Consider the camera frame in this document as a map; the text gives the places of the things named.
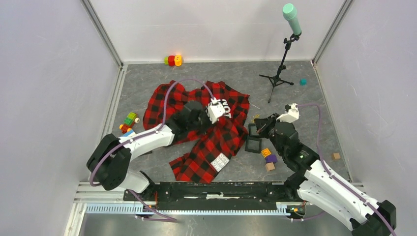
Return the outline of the red black plaid shirt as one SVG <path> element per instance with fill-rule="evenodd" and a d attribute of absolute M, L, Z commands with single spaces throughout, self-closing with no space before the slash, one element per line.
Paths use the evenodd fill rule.
<path fill-rule="evenodd" d="M 214 96 L 225 108 L 226 114 L 207 132 L 197 134 L 193 131 L 181 144 L 196 141 L 190 152 L 170 162 L 177 181 L 199 183 L 212 182 L 218 173 L 229 163 L 243 146 L 248 131 L 244 124 L 249 111 L 249 95 L 241 93 L 224 81 L 206 82 L 207 87 L 187 91 L 182 84 L 170 81 L 160 84 L 153 92 L 143 116 L 145 130 L 162 123 L 182 110 L 190 101 L 207 105 Z"/>

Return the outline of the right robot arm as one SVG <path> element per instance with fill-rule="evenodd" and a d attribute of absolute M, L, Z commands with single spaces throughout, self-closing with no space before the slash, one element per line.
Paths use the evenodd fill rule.
<path fill-rule="evenodd" d="M 354 236 L 391 236 L 397 226 L 396 207 L 360 191 L 303 144 L 292 123 L 277 114 L 254 120 L 257 133 L 271 141 L 294 174 L 284 183 L 284 195 L 316 205 L 348 228 Z"/>

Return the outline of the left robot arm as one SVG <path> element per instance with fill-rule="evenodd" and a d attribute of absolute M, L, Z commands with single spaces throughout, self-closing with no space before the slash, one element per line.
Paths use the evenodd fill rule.
<path fill-rule="evenodd" d="M 212 100 L 207 106 L 191 101 L 168 120 L 149 130 L 122 137 L 108 134 L 87 161 L 90 178 L 107 191 L 122 187 L 133 190 L 142 200 L 149 200 L 154 196 L 154 186 L 144 173 L 131 171 L 130 162 L 154 149 L 182 141 L 193 131 L 202 134 L 225 113 L 218 101 Z"/>

